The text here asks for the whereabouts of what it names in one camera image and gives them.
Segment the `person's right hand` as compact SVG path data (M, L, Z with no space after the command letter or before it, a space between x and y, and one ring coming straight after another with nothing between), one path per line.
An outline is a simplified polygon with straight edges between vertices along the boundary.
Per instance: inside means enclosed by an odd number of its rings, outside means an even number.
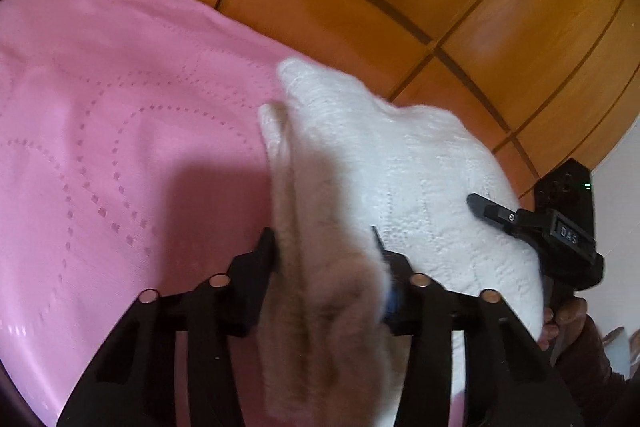
M588 317L588 303L582 297L572 297L553 312L550 308L544 309L544 326L537 341L542 351L550 346L558 347L564 351L582 333Z

